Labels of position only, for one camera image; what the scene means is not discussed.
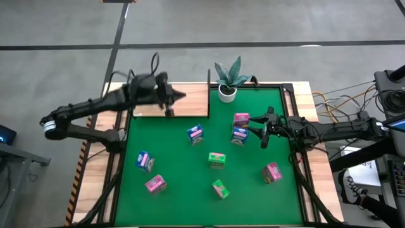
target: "blue box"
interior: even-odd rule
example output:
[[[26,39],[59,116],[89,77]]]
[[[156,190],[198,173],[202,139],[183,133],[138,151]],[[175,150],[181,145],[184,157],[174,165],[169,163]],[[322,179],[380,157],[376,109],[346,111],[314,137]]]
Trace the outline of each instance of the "blue box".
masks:
[[[195,145],[204,140],[204,131],[201,124],[187,130],[187,135],[189,136],[191,145]]]
[[[247,136],[249,135],[249,131],[247,129],[243,129],[240,127],[234,127],[232,130],[232,136],[230,138],[230,142],[234,143],[239,146],[243,146],[246,143]]]
[[[146,151],[139,152],[136,167],[143,171],[150,172],[152,170],[154,158]]]

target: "white pot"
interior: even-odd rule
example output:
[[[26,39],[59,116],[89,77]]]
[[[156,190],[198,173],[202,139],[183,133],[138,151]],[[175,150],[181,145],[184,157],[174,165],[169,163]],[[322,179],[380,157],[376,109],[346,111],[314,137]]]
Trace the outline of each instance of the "white pot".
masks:
[[[222,86],[222,85],[220,85],[220,86],[218,87],[218,97],[219,97],[219,99],[220,99],[222,102],[224,102],[224,103],[229,103],[229,102],[234,101],[234,99],[236,98],[237,88],[235,88],[235,91],[234,91],[233,94],[231,94],[231,95],[225,95],[225,94],[223,94],[223,93],[221,92],[221,86]]]

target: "white paper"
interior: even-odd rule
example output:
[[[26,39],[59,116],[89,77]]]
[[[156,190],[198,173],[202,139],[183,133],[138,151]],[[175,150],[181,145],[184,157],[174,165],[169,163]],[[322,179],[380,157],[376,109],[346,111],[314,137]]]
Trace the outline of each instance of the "white paper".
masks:
[[[346,147],[341,153],[342,156],[349,153],[358,151],[360,148]],[[356,165],[355,167],[348,168],[350,176],[356,184],[364,184],[369,186],[381,186],[380,179],[378,177],[377,166],[375,160],[368,161],[366,163]]]

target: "potted plant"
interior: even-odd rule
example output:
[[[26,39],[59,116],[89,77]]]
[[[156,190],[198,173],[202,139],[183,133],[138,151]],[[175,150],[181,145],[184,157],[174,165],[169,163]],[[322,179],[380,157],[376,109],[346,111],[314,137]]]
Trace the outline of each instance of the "potted plant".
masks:
[[[232,102],[236,97],[237,87],[245,83],[252,75],[239,75],[240,56],[228,71],[215,63],[215,70],[220,76],[216,82],[220,85],[218,88],[218,97],[222,102]]]

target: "small box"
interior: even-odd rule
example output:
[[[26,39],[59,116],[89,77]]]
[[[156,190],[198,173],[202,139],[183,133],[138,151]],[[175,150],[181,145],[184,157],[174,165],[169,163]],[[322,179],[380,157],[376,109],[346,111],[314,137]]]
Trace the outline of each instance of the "small box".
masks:
[[[146,151],[140,151],[137,159],[136,167],[143,171],[150,172],[154,164],[154,158]]]
[[[187,135],[189,136],[191,145],[195,145],[204,140],[204,132],[201,124],[187,130]]]
[[[158,193],[166,188],[167,183],[163,180],[162,176],[156,175],[150,181],[146,182],[145,186],[150,193]]]
[[[246,129],[249,126],[249,117],[248,113],[235,113],[234,127]]]
[[[234,127],[232,130],[232,136],[230,142],[239,146],[243,146],[246,143],[249,131],[240,127]]]
[[[220,179],[218,179],[214,182],[213,187],[221,199],[225,199],[226,197],[229,196],[228,189],[226,189],[226,187],[222,184],[222,181]]]
[[[225,167],[226,155],[221,153],[210,153],[208,156],[209,166],[211,168],[223,169]]]
[[[283,178],[283,175],[278,168],[277,163],[273,162],[268,164],[265,168],[261,170],[263,177],[267,184],[278,181]]]

